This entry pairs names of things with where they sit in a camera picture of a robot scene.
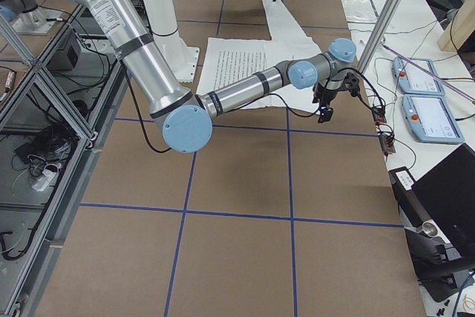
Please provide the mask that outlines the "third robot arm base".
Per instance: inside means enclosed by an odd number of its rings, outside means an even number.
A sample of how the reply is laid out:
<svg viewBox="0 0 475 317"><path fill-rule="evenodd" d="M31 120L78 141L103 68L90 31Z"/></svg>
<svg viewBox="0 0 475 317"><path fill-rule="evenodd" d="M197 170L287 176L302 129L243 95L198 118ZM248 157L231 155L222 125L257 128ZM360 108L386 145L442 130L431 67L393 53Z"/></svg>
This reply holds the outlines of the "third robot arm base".
<svg viewBox="0 0 475 317"><path fill-rule="evenodd" d="M36 0L1 0L1 15L20 35L46 35L64 18L61 10L43 9Z"/></svg>

